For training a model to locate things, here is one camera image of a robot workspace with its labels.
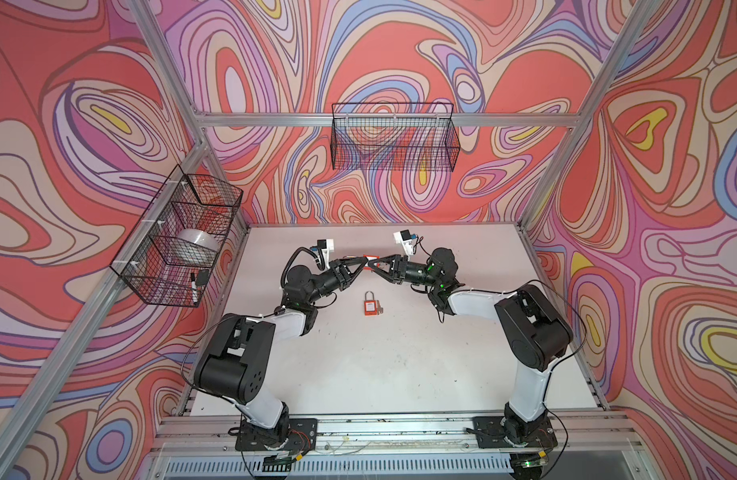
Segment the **red padlock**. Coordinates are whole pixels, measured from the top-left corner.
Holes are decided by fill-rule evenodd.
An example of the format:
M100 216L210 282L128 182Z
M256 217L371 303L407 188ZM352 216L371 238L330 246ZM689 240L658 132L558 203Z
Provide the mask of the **red padlock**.
M375 294L372 291L366 291L364 293L364 315L365 316L378 316L383 313L383 308L380 302L375 298Z
M371 269L376 266L376 263L380 260L378 256L364 255L360 257L360 267L364 269Z

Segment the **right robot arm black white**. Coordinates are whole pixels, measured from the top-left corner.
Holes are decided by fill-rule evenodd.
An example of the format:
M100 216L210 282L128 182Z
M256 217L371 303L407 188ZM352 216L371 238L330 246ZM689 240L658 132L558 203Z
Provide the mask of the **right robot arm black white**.
M528 283L508 292L465 288L456 274L452 250L437 248L426 262L406 255L390 255L368 261L368 268L392 284L408 283L424 288L441 315L475 316L500 324L517 361L512 394L501 422L505 442L523 447L548 420L545 405L552 369L566 354L573 332L545 294Z

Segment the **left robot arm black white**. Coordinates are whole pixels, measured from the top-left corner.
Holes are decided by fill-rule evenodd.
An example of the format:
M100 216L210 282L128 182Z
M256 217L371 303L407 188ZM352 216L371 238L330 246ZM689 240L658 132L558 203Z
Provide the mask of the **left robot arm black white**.
M314 274L288 262L282 273L282 302L262 316L226 314L194 366L194 388L220 398L242 414L240 434L268 450L288 448L302 436L292 431L290 410L266 386L274 343L310 333L320 308L316 301L350 287L368 260L348 257L330 261Z

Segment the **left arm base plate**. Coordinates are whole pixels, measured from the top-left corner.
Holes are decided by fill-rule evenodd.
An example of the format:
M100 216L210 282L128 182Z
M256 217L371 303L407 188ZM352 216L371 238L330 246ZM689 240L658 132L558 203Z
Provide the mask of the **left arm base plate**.
M236 451L306 453L316 448L318 420L314 417L282 420L272 429L244 421L228 433L236 438Z

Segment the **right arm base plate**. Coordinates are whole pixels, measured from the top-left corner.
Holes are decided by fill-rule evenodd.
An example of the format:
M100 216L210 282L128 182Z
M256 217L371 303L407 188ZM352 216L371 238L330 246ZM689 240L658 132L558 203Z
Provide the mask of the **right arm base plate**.
M465 432L475 436L480 449L552 450L558 446L546 414L530 422L519 417L477 416Z

